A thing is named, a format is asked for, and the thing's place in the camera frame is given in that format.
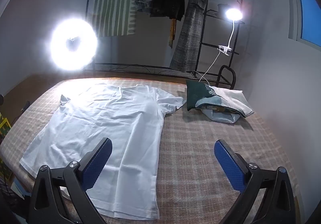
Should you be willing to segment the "blue window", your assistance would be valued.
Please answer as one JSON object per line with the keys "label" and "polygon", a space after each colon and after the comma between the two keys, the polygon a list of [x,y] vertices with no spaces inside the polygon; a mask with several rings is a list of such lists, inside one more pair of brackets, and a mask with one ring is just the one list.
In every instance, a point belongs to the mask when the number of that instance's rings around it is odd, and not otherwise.
{"label": "blue window", "polygon": [[302,34],[301,38],[320,46],[320,7],[316,0],[301,0]]}

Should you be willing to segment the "light blue folded garment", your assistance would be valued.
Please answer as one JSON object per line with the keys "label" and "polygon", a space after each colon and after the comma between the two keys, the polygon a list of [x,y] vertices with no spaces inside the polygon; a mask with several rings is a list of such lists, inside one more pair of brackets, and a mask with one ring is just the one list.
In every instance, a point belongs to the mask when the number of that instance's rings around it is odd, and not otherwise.
{"label": "light blue folded garment", "polygon": [[229,107],[220,97],[202,98],[196,102],[195,108],[217,123],[234,124],[242,116],[240,111]]}

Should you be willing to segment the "hanging yellow cloth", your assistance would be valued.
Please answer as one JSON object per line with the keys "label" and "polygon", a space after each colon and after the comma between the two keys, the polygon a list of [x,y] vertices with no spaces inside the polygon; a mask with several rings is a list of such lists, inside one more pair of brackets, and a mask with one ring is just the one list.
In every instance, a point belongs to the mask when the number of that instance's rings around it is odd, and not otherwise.
{"label": "hanging yellow cloth", "polygon": [[175,40],[175,32],[176,32],[176,20],[171,20],[171,26],[170,26],[170,36],[169,36],[169,47],[173,47],[173,42]]}

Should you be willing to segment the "white t-shirt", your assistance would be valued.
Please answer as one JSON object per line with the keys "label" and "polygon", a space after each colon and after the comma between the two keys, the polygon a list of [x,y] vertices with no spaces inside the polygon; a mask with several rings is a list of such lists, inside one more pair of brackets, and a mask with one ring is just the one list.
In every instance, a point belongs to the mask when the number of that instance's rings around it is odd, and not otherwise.
{"label": "white t-shirt", "polygon": [[88,196],[99,213],[131,220],[159,218],[156,180],[164,118],[184,99],[148,85],[98,83],[60,106],[21,158],[36,176],[42,165],[65,167],[103,139],[112,153]]}

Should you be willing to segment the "dark green folded garment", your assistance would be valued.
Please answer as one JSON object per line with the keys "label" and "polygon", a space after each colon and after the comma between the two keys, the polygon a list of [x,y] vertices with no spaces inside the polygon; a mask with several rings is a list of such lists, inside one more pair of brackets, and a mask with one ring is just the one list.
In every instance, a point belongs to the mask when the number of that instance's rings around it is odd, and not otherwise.
{"label": "dark green folded garment", "polygon": [[187,86],[187,111],[196,108],[196,103],[202,98],[213,97],[215,95],[215,91],[209,85],[194,81],[194,80],[186,80]]}

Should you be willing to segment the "white folded garment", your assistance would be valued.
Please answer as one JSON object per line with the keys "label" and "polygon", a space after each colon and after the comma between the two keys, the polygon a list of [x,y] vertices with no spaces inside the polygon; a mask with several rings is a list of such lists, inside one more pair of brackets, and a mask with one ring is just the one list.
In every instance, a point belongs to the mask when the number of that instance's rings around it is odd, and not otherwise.
{"label": "white folded garment", "polygon": [[241,90],[231,90],[226,88],[212,87],[215,97],[219,99],[220,106],[236,110],[243,117],[248,117],[254,113]]}

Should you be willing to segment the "white clip lamp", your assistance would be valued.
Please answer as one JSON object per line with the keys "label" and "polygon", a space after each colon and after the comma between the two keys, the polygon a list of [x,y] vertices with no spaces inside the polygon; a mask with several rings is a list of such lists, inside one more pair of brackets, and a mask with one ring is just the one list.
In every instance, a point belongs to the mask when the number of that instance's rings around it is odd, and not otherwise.
{"label": "white clip lamp", "polygon": [[243,18],[243,13],[238,8],[229,8],[226,10],[225,16],[229,21],[232,22],[232,30],[231,30],[231,34],[229,36],[228,44],[227,45],[219,45],[218,50],[221,53],[225,54],[226,56],[229,56],[228,53],[232,52],[232,48],[230,48],[230,44],[231,44],[231,39],[232,39],[232,36],[234,34],[234,30],[235,30],[235,23],[237,21],[241,21],[241,19]]}

